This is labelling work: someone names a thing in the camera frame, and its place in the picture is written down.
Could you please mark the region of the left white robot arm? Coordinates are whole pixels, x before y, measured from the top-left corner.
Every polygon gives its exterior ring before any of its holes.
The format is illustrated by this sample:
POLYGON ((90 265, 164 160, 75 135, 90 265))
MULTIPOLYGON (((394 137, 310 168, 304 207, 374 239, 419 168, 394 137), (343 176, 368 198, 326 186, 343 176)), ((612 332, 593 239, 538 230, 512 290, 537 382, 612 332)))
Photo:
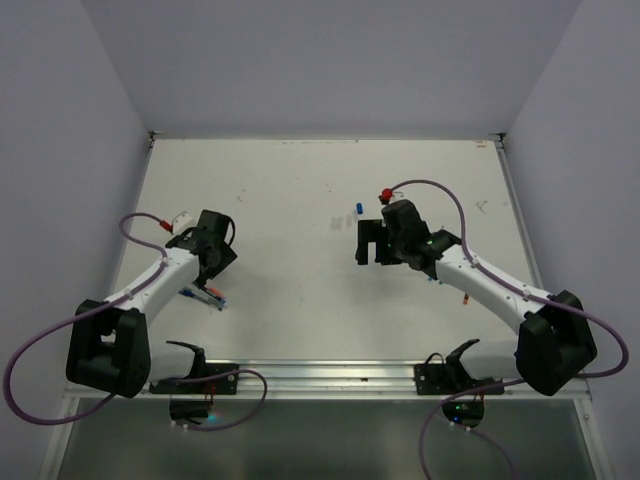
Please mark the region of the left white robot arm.
POLYGON ((78 307, 66 361, 68 381, 125 398, 149 383, 175 383, 189 393, 207 383, 203 348, 176 340, 152 344, 149 328, 176 296, 225 308, 225 297, 207 283, 237 258, 235 223, 228 215, 204 210, 194 225, 175 220, 162 226, 173 236, 151 267, 105 300, 86 300, 78 307))

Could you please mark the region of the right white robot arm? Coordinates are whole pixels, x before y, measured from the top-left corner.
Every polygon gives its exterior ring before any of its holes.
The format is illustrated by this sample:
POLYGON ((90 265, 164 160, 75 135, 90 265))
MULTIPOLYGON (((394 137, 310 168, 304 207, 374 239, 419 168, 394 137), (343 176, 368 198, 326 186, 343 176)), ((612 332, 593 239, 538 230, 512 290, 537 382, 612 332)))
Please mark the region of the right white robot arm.
POLYGON ((509 340, 470 339, 439 363, 416 365, 421 394, 464 393, 485 385, 496 391, 497 380, 521 379, 552 396, 597 356, 574 294, 552 295, 527 284, 510 291, 513 278, 503 272, 483 274, 461 239, 445 229, 431 231, 409 200, 385 206, 379 219, 358 222, 355 259, 360 265, 406 264, 479 302, 515 334, 509 340))

